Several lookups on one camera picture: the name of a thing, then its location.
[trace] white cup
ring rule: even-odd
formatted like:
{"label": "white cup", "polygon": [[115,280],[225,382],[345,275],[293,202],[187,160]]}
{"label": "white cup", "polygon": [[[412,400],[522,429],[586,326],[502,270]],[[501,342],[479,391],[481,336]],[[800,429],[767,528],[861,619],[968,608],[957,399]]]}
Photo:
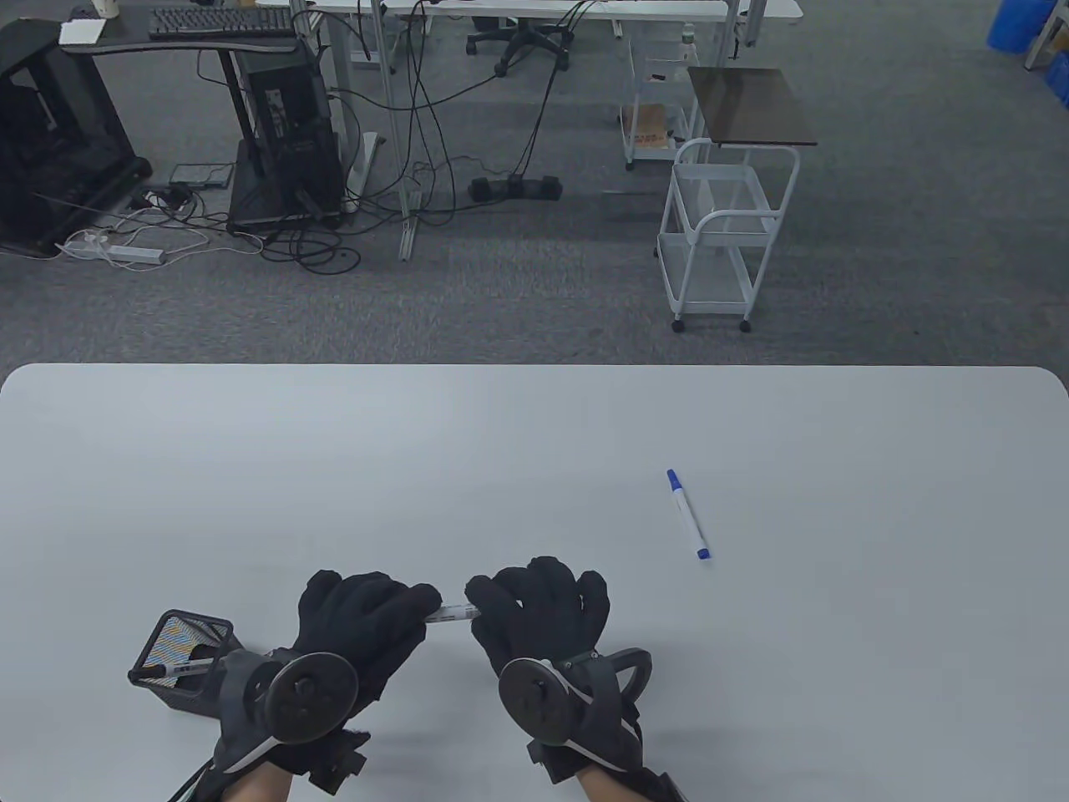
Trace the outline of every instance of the white cup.
{"label": "white cup", "polygon": [[93,0],[93,7],[100,19],[112,19],[119,16],[119,0]]}

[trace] white power strip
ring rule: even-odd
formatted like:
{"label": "white power strip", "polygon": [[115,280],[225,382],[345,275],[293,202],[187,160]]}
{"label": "white power strip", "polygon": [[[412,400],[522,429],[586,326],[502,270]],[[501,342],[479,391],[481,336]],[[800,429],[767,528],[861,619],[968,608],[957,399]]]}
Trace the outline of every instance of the white power strip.
{"label": "white power strip", "polygon": [[123,245],[109,245],[107,236],[97,240],[96,234],[87,234],[81,242],[73,242],[63,246],[72,257],[77,259],[98,259],[107,262],[133,262],[135,264],[164,264],[164,251],[159,248],[127,248]]}

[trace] keyboard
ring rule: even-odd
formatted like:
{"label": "keyboard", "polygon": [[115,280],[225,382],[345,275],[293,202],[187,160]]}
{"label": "keyboard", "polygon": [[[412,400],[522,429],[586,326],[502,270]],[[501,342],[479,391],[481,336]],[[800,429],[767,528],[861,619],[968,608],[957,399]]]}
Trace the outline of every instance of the keyboard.
{"label": "keyboard", "polygon": [[149,38],[294,36],[289,9],[153,9]]}

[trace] round disc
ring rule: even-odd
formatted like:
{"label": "round disc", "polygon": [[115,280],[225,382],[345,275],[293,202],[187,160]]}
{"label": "round disc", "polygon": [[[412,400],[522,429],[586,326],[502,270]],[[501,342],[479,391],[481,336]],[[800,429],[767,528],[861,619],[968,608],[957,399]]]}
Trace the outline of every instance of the round disc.
{"label": "round disc", "polygon": [[497,693],[521,728],[540,743],[562,746],[575,727],[568,689],[544,663],[518,658],[501,670]]}
{"label": "round disc", "polygon": [[267,731],[282,743],[307,743],[345,721],[356,701],[356,669],[317,651],[282,666],[264,698]]}

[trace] blue marker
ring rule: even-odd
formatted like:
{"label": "blue marker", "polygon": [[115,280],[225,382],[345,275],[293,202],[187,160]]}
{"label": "blue marker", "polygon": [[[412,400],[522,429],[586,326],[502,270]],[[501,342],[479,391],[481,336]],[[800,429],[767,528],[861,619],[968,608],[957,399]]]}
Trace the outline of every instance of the blue marker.
{"label": "blue marker", "polygon": [[695,520],[694,513],[691,512],[691,505],[686,503],[686,494],[683,493],[683,485],[679,483],[679,477],[676,476],[675,471],[668,472],[668,481],[671,482],[671,494],[676,499],[676,506],[679,507],[679,516],[683,521],[683,531],[691,540],[691,545],[698,555],[698,559],[712,559],[709,544],[701,537],[701,529],[698,528],[698,522]]}

